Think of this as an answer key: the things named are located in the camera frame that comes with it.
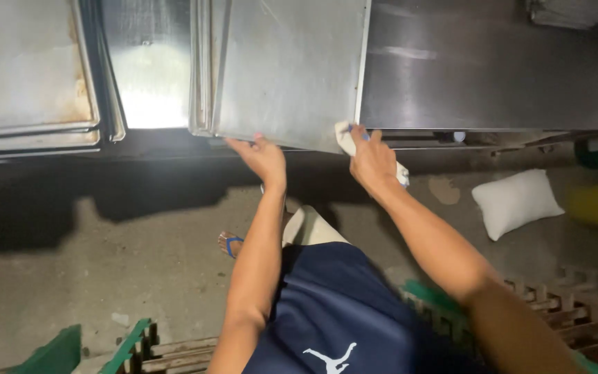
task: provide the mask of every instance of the white logo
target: white logo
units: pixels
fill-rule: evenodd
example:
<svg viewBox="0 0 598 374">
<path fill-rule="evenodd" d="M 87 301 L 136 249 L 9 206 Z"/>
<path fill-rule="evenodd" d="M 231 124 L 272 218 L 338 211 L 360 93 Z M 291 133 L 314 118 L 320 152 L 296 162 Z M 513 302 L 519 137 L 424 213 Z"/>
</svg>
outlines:
<svg viewBox="0 0 598 374">
<path fill-rule="evenodd" d="M 303 352 L 310 353 L 313 356 L 316 356 L 320 360 L 324 361 L 327 364 L 327 374 L 340 374 L 343 370 L 345 370 L 349 363 L 344 363 L 343 365 L 341 365 L 340 368 L 338 368 L 337 366 L 345 362 L 345 360 L 347 360 L 347 358 L 350 356 L 350 352 L 352 352 L 352 349 L 356 345 L 356 343 L 350 344 L 350 348 L 347 348 L 347 352 L 345 352 L 345 355 L 337 360 L 330 359 L 327 356 L 321 354 L 320 352 L 315 352 L 311 348 L 308 348 L 306 351 Z"/>
</svg>

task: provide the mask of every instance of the right hand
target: right hand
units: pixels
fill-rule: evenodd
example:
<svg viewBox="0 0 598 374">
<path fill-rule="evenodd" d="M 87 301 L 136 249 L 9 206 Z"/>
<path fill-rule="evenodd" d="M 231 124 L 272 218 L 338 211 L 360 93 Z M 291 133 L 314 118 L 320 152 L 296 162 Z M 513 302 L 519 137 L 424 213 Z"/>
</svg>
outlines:
<svg viewBox="0 0 598 374">
<path fill-rule="evenodd" d="M 350 172 L 368 193 L 378 198 L 389 186 L 400 185 L 396 179 L 396 153 L 381 141 L 382 131 L 375 130 L 364 140 L 366 127 L 352 125 L 352 140 L 357 152 L 350 160 Z"/>
<path fill-rule="evenodd" d="M 255 134 L 253 145 L 244 140 L 230 138 L 225 138 L 225 142 L 239 153 L 246 165 L 262 179 L 265 190 L 278 189 L 285 192 L 287 187 L 285 156 L 277 145 L 260 133 Z"/>
</svg>

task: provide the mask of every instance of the person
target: person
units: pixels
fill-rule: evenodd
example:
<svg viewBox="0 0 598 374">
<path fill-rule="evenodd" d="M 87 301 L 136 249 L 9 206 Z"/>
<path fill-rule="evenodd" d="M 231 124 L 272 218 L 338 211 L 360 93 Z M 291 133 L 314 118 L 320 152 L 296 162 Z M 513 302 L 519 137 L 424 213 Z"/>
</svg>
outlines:
<svg viewBox="0 0 598 374">
<path fill-rule="evenodd" d="M 257 134 L 254 144 L 226 140 L 260 176 L 264 193 L 245 240 L 229 233 L 219 237 L 236 261 L 207 372 L 584 372 L 486 259 L 408 194 L 395 177 L 395 154 L 381 133 L 373 131 L 369 141 L 364 134 L 363 126 L 353 126 L 352 175 L 389 214 L 420 267 L 461 306 L 486 364 L 433 333 L 345 240 L 282 249 L 294 218 L 284 208 L 285 159 Z M 284 255 L 291 248 L 296 254 L 287 266 Z"/>
</svg>

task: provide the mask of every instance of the gray floor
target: gray floor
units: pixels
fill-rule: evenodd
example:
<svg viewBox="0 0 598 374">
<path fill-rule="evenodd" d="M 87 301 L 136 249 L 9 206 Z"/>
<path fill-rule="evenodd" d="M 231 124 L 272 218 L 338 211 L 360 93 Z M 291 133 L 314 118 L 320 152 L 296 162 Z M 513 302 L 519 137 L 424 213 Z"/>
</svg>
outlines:
<svg viewBox="0 0 598 374">
<path fill-rule="evenodd" d="M 569 149 L 497 158 L 444 152 L 403 154 L 418 175 L 409 191 L 501 273 L 551 278 L 558 264 L 598 269 L 598 230 L 561 216 L 493 243 L 470 194 L 516 170 L 548 167 L 564 204 L 570 187 L 598 181 L 598 173 L 573 165 Z M 424 279 L 389 218 L 349 176 L 346 158 L 291 155 L 288 165 L 290 208 L 315 206 L 392 283 Z M 90 356 L 111 352 L 128 331 L 112 313 L 130 325 L 155 319 L 162 341 L 217 336 L 233 266 L 217 236 L 245 235 L 260 195 L 234 159 L 1 166 L 0 367 L 20 363 L 74 323 L 82 324 Z"/>
</svg>

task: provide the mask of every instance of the flip-flop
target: flip-flop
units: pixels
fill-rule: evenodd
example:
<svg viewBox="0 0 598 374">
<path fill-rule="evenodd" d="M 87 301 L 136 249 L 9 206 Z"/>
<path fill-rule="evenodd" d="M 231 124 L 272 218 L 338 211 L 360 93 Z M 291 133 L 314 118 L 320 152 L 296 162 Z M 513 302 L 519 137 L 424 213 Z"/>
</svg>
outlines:
<svg viewBox="0 0 598 374">
<path fill-rule="evenodd" d="M 220 237 L 222 237 L 223 239 L 225 239 L 225 248 L 227 249 L 227 254 L 228 254 L 228 255 L 229 255 L 231 258 L 236 258 L 236 257 L 234 257 L 234 256 L 232 255 L 232 248 L 230 248 L 230 243 L 232 243 L 232 242 L 243 242 L 243 241 L 244 241 L 244 239 L 242 239 L 242 238 L 240 238 L 240 237 L 238 237 L 238 236 L 235 236 L 235 237 L 233 237 L 233 238 L 226 238 L 226 237 L 225 237 L 225 236 L 223 236 L 223 235 L 219 235 L 219 236 L 220 236 Z"/>
</svg>

